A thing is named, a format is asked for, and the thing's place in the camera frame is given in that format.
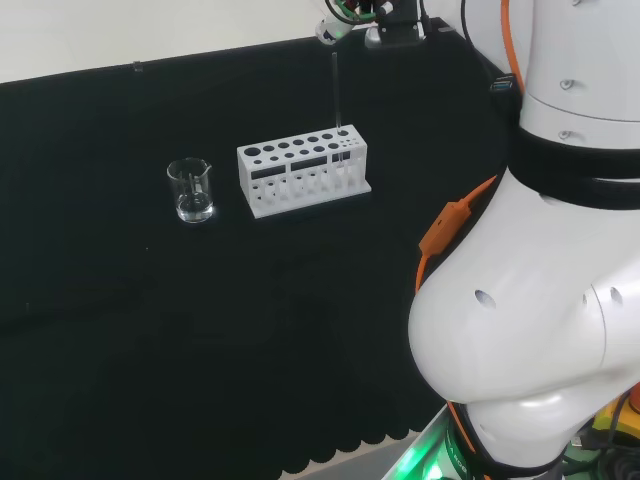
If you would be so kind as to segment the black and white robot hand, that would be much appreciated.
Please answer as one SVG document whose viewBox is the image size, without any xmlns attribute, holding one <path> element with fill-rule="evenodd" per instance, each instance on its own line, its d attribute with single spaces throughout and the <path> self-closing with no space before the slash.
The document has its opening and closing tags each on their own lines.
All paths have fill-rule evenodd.
<svg viewBox="0 0 640 480">
<path fill-rule="evenodd" d="M 371 1 L 326 1 L 326 6 L 329 13 L 315 29 L 317 39 L 325 45 L 334 45 L 355 27 L 377 20 Z"/>
</svg>

